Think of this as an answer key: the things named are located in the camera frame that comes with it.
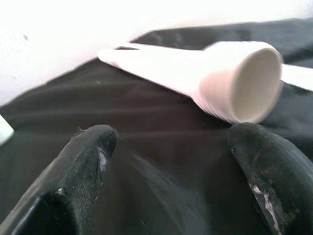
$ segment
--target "dark fabric surface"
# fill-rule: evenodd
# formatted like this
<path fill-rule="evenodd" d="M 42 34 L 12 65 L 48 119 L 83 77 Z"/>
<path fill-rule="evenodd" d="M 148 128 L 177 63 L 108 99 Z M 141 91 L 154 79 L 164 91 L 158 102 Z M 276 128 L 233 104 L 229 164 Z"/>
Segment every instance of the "dark fabric surface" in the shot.
<path fill-rule="evenodd" d="M 136 42 L 201 49 L 216 41 L 246 40 L 268 42 L 286 63 L 313 68 L 312 19 L 155 31 Z M 284 84 L 278 104 L 262 124 L 312 159 L 312 110 L 312 92 Z M 0 221 L 78 128 L 107 124 L 120 134 L 90 234 L 163 234 L 162 228 L 153 233 L 142 229 L 141 211 L 153 199 L 129 177 L 131 154 L 154 160 L 181 187 L 204 197 L 209 234 L 270 234 L 227 149 L 230 125 L 183 95 L 95 59 L 21 95 L 0 113 L 16 131 L 0 148 Z"/>

